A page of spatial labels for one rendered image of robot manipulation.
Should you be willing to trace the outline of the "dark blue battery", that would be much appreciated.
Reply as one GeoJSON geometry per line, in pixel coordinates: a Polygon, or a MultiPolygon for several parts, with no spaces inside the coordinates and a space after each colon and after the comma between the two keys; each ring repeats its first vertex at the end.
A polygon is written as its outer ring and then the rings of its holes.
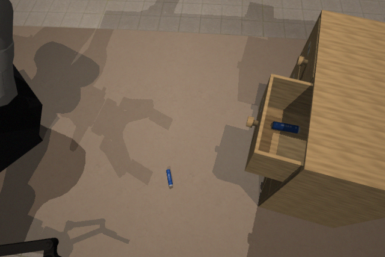
{"type": "Polygon", "coordinates": [[[171,178],[171,172],[170,172],[170,169],[166,170],[167,171],[167,178],[168,178],[168,184],[169,184],[169,187],[172,187],[173,186],[173,182],[172,182],[172,178],[171,178]]]}

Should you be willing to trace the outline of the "small wooden chest of drawers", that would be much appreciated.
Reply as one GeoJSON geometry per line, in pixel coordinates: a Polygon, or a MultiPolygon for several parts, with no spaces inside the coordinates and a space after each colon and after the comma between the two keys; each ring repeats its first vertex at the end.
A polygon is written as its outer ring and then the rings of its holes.
{"type": "Polygon", "coordinates": [[[385,22],[319,20],[304,165],[259,207],[337,228],[385,218],[385,22]]]}

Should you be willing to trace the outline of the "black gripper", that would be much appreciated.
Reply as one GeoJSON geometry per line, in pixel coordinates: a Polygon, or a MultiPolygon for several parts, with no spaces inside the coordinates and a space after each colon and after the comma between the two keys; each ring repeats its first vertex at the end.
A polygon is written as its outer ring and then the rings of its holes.
{"type": "Polygon", "coordinates": [[[37,252],[44,250],[43,257],[61,257],[57,253],[57,238],[26,241],[21,243],[0,245],[0,256],[15,255],[21,253],[37,252]]]}

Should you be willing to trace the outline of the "blue aa battery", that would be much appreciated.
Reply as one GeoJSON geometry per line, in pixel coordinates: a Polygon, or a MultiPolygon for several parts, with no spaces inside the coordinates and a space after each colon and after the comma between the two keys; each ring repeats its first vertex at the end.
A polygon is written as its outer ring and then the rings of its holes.
{"type": "Polygon", "coordinates": [[[287,123],[281,123],[281,122],[273,122],[272,129],[280,130],[280,131],[286,131],[286,132],[292,132],[299,134],[300,133],[300,126],[297,125],[291,125],[287,123]]]}

